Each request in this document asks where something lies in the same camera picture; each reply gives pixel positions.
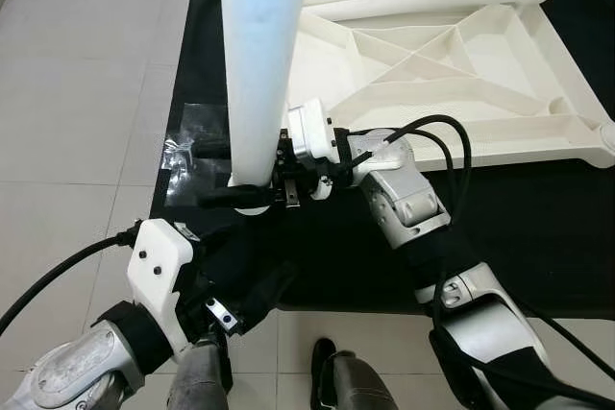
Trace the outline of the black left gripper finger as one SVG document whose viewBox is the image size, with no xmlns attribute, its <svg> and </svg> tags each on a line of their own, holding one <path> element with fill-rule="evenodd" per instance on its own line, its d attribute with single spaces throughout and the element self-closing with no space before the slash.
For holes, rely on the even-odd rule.
<svg viewBox="0 0 615 410">
<path fill-rule="evenodd" d="M 254 330 L 277 308 L 283 293 L 298 276 L 295 262 L 278 262 L 243 274 L 234 288 L 234 314 L 238 317 L 238 332 Z"/>
<path fill-rule="evenodd" d="M 258 256 L 258 238 L 251 229 L 213 229 L 199 238 L 202 262 L 250 262 Z"/>
</svg>

